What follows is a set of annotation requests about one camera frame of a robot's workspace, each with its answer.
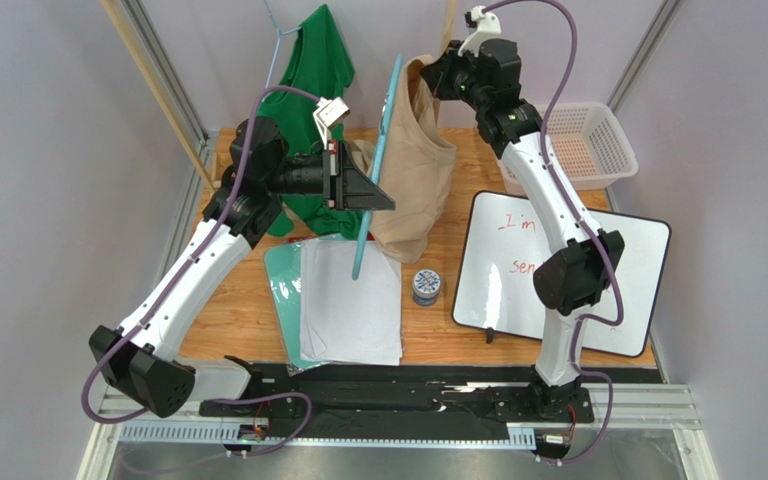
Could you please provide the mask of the light blue hanger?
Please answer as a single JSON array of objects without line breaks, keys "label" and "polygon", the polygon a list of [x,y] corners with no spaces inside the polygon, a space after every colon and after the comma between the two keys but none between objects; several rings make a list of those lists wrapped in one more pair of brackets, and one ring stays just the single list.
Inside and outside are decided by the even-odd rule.
[{"label": "light blue hanger", "polygon": [[[381,175],[383,157],[386,151],[387,138],[388,138],[389,128],[391,124],[393,109],[395,105],[395,97],[397,93],[398,80],[399,80],[402,64],[403,64],[403,55],[398,54],[394,62],[392,74],[388,84],[387,94],[382,107],[382,115],[381,115],[381,120],[378,127],[378,137],[377,137],[377,142],[374,150],[372,170],[369,176],[372,184],[375,186],[378,185],[380,175]],[[364,251],[365,251],[366,242],[369,234],[371,217],[372,217],[371,210],[366,210],[363,212],[360,229],[358,231],[358,236],[356,239],[356,250],[355,250],[354,262],[353,262],[353,268],[352,268],[353,280],[358,280],[360,276],[363,257],[364,257]]]}]

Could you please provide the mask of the beige t shirt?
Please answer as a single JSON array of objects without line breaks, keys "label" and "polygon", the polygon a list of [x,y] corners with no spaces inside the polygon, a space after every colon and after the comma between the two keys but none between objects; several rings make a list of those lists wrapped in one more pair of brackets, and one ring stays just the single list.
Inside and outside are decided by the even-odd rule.
[{"label": "beige t shirt", "polygon": [[421,77],[434,61],[420,55],[401,68],[378,182],[395,208],[374,211],[369,225],[378,247],[404,264],[424,253],[445,210],[456,162],[456,146],[438,131],[435,99]]}]

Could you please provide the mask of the green t shirt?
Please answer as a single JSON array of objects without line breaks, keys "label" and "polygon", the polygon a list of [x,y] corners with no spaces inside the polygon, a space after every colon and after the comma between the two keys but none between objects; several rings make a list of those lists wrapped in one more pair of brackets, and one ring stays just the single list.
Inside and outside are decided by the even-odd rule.
[{"label": "green t shirt", "polygon": [[[287,70],[280,83],[318,97],[341,97],[354,80],[354,66],[343,43],[333,15],[326,5],[319,6],[301,23]],[[320,141],[312,112],[314,104],[286,92],[270,94],[258,114],[273,119],[289,145],[291,155],[310,153]],[[283,237],[294,229],[289,211],[314,234],[340,234],[347,239],[357,237],[362,214],[328,209],[315,196],[288,195],[281,198],[284,212],[268,230]]]}]

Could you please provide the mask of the blue wire hanger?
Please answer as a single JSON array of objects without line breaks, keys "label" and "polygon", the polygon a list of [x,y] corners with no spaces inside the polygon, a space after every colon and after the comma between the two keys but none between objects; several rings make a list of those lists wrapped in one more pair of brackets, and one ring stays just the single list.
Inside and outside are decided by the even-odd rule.
[{"label": "blue wire hanger", "polygon": [[267,72],[266,82],[265,82],[265,87],[269,88],[273,84],[274,72],[276,69],[278,55],[281,51],[283,40],[294,34],[299,33],[302,30],[302,27],[296,26],[294,28],[284,30],[280,25],[278,17],[275,15],[274,10],[272,9],[270,1],[263,0],[262,3],[266,9],[267,16],[269,18],[269,21],[276,35],[276,40],[275,40],[275,44],[274,44],[274,48],[273,48],[273,52],[272,52],[272,56],[269,64],[269,69]]}]

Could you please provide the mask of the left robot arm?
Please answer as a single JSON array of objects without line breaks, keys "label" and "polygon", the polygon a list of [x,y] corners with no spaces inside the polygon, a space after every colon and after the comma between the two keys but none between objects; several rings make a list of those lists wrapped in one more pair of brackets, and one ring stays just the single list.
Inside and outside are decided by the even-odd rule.
[{"label": "left robot arm", "polygon": [[148,298],[121,323],[100,325],[89,348],[94,373],[139,405],[138,415],[175,414],[188,401],[236,400],[251,378],[246,364],[182,360],[191,325],[225,277],[260,243],[290,194],[317,196],[333,210],[392,210],[394,200],[332,135],[307,153],[291,154],[278,124],[257,116],[239,124],[220,188],[189,245]]}]

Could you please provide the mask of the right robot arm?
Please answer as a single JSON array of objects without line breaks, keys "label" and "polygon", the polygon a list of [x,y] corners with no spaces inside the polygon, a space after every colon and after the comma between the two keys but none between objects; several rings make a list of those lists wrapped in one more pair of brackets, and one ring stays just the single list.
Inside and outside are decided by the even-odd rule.
[{"label": "right robot arm", "polygon": [[547,403],[578,393],[584,322],[607,289],[625,249],[619,231],[605,231],[565,177],[535,106],[521,96],[521,59],[514,42],[492,39],[476,52],[450,42],[421,76],[434,98],[461,101],[475,113],[481,138],[521,183],[535,209],[550,257],[533,275],[546,309],[533,392]]}]

